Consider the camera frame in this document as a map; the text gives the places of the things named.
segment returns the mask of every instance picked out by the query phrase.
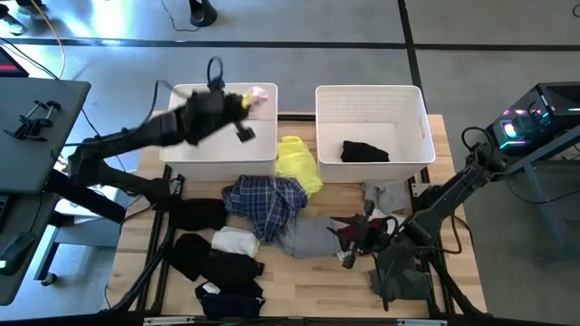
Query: plaid shirt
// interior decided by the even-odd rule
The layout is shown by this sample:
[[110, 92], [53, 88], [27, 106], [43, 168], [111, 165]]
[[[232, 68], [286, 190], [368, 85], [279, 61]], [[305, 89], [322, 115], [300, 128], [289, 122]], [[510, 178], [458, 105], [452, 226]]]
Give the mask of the plaid shirt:
[[285, 177], [241, 176], [234, 186], [222, 190], [222, 197], [228, 213], [247, 217], [256, 237], [266, 244], [308, 202], [298, 181]]

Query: white plastic bin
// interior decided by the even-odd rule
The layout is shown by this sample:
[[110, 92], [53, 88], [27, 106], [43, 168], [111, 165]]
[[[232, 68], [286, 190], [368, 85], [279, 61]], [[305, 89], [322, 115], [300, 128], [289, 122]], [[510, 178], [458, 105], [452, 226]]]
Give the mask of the white plastic bin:
[[[343, 163], [343, 141], [389, 153], [388, 163]], [[415, 86], [316, 89], [318, 172], [327, 183], [404, 181], [435, 160], [427, 112]]]
[[[254, 130], [256, 137], [242, 143], [233, 124], [201, 140], [195, 147], [183, 142], [164, 148], [160, 158], [191, 181], [236, 181], [241, 175], [274, 176], [276, 174], [276, 139], [278, 88], [273, 83], [230, 83], [226, 92], [243, 94], [252, 86], [261, 87], [268, 101], [250, 111], [243, 124]], [[190, 94], [206, 91], [206, 84], [177, 85], [171, 93], [169, 107], [185, 102], [175, 91]]]

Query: yellow cloth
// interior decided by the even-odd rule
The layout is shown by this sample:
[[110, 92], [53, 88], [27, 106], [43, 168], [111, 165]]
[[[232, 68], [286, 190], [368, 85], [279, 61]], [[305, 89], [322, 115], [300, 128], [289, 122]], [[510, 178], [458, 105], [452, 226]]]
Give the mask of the yellow cloth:
[[282, 137], [282, 142], [278, 143], [275, 174], [277, 177], [294, 177], [308, 196], [323, 187], [316, 161], [308, 146], [296, 136]]

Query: white cloth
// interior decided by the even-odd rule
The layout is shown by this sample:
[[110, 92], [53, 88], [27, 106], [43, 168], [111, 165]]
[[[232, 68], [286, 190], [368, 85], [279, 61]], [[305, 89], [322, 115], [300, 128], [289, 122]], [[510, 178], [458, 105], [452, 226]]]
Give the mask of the white cloth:
[[221, 250], [231, 254], [247, 254], [254, 258], [260, 242], [249, 231], [235, 227], [224, 226], [214, 233], [211, 239], [211, 249]]

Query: gray floor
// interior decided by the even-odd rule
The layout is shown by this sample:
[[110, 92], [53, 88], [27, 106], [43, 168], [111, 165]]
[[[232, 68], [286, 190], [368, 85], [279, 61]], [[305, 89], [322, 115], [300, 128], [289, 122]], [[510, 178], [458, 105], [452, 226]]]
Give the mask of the gray floor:
[[[176, 24], [187, 26], [187, 17], [176, 14], [185, 12], [185, 1], [165, 1]], [[60, 22], [56, 27], [65, 38], [403, 42], [394, 0], [214, 0], [219, 20], [195, 33], [172, 31], [159, 1], [45, 2], [52, 9], [52, 18]], [[572, 16], [574, 5], [572, 0], [407, 0], [416, 43], [579, 44], [580, 18]], [[31, 32], [23, 37], [52, 37], [42, 24], [18, 18], [31, 26]], [[21, 48], [54, 72], [60, 69], [57, 47]], [[74, 46], [65, 50], [65, 78], [92, 84], [85, 109], [101, 133], [138, 124], [150, 106], [157, 79], [173, 84], [204, 82], [205, 64], [212, 55], [224, 59], [227, 82], [278, 84], [279, 108], [284, 111], [313, 111], [314, 89], [321, 84], [411, 84], [404, 50]], [[464, 164], [466, 151], [459, 134], [465, 127], [487, 125], [537, 82], [579, 80], [578, 55], [418, 51], [427, 108], [445, 117], [456, 167]], [[43, 76], [24, 65], [33, 75]], [[167, 109], [168, 99], [169, 91], [160, 90], [158, 108]], [[92, 131], [79, 119], [71, 141], [90, 136]], [[136, 153], [121, 158], [127, 168], [136, 167]], [[557, 186], [553, 185], [554, 195], [580, 185], [569, 177], [574, 171], [567, 172], [565, 182], [558, 180]], [[553, 173], [546, 175], [546, 179], [556, 180]], [[525, 194], [525, 189], [518, 187], [522, 183], [515, 181], [515, 185]], [[570, 210], [576, 200], [558, 202], [554, 209], [574, 214]], [[533, 264], [548, 244], [537, 209], [518, 202], [503, 183], [481, 189], [469, 199], [466, 209], [489, 311], [499, 317], [579, 324], [575, 298], [580, 295], [580, 285], [575, 275], [580, 264], [549, 268]], [[108, 251], [63, 247], [53, 271], [64, 275], [64, 282], [42, 288], [31, 281], [29, 272], [16, 302], [0, 308], [0, 319], [98, 310], [111, 259]], [[40, 296], [49, 298], [46, 301], [53, 305], [34, 300]]]

